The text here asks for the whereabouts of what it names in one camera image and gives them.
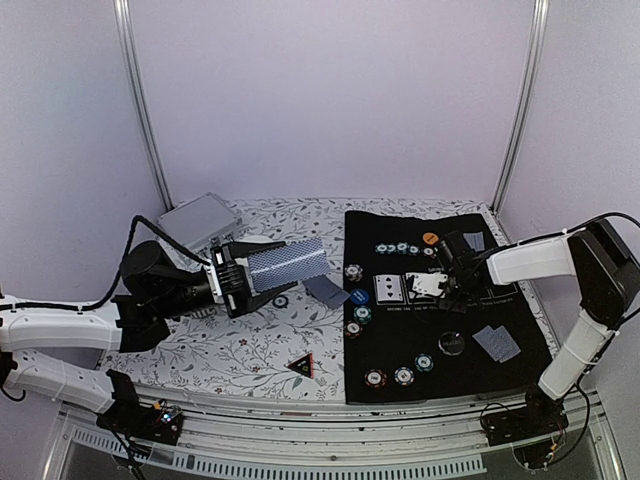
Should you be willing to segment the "four of clubs card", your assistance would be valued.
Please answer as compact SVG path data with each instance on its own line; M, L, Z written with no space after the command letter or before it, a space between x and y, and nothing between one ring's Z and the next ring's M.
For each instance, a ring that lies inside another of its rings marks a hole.
M440 272L405 274L408 297L411 301L441 298L447 282L448 276Z

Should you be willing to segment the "dealt card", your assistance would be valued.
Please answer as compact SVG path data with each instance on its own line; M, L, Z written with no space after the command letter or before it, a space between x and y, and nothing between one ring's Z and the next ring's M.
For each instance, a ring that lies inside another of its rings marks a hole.
M521 353L521 349L508 331L508 336L496 337L489 325L473 335L474 340L498 363L505 363Z
M469 245L469 247L475 252L484 252L485 240L482 232L465 232L462 234L463 239Z
M308 294L329 309L341 307L350 297L349 293L326 276L317 276L303 281Z

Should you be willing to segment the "clear round dealer button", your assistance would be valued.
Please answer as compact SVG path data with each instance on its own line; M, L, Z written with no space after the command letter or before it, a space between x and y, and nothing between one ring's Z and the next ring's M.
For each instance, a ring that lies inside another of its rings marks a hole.
M448 331L440 335L437 345L444 355L455 357L463 353L466 342L461 333Z

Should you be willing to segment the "orange big blind button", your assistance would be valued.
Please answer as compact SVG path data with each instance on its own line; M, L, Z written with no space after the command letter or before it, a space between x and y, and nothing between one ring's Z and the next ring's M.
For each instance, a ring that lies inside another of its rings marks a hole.
M433 232L425 232L422 240L426 245L434 246L439 242L439 236Z

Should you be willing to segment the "green 50 chip row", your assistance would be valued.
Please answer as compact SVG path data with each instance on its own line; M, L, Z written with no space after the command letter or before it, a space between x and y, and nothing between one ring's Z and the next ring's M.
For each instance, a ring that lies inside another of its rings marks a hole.
M374 252L379 255L415 256L421 253L421 249L418 246L411 245L406 242L380 243L374 247Z

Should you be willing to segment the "three of spades card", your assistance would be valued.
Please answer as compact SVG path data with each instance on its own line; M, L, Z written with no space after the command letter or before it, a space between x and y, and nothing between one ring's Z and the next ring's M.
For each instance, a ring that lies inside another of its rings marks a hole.
M374 277L375 296L378 305L406 303L400 275L381 274Z

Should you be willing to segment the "triangular all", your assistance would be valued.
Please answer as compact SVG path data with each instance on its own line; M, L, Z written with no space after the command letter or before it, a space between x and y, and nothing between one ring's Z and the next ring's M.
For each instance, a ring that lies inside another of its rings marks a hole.
M314 358L311 352L289 362L286 368L306 378L314 378Z

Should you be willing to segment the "blue small blind button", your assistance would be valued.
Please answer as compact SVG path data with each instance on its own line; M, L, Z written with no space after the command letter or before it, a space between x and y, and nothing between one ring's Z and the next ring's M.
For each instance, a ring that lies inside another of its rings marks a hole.
M370 296L366 290L358 288L350 292L349 299L356 305L366 305L369 302Z

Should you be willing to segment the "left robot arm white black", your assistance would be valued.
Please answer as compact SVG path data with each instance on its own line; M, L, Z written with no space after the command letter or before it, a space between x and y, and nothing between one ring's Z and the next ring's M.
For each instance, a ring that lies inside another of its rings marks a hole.
M103 352L151 351L170 334L169 324L221 305L231 318L252 313L280 293L255 293L249 258L280 248L278 242L230 242L215 247L197 271L179 268L157 241L124 256L118 274L127 292L95 303L1 300L1 389L37 392L111 419L128 434L148 426L130 377L89 370L43 354L45 348Z

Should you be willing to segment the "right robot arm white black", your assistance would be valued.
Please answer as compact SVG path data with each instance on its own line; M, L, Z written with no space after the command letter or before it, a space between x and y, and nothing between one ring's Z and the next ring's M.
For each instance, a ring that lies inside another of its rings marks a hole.
M559 352L541 374L537 389L553 401L577 386L602 357L621 326L639 310L639 260L613 220L639 222L607 212L577 226L476 252L460 231L434 245L447 276L442 285L451 305L480 290L528 282L548 313L573 313L562 321L568 332Z

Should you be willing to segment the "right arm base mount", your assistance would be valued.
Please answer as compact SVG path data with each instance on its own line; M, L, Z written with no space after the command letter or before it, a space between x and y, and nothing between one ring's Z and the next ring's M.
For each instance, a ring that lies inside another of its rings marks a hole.
M536 385L527 390L522 407L506 407L498 402L490 406L498 409L485 409L479 419L490 446L562 433L569 426L563 401L549 397Z

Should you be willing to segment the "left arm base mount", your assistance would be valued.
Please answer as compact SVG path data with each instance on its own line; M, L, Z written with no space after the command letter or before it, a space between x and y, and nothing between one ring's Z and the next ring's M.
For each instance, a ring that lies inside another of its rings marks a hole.
M184 423L182 409L165 399L144 406L126 374L108 370L106 375L113 387L113 404L97 415L96 425L127 438L176 446Z

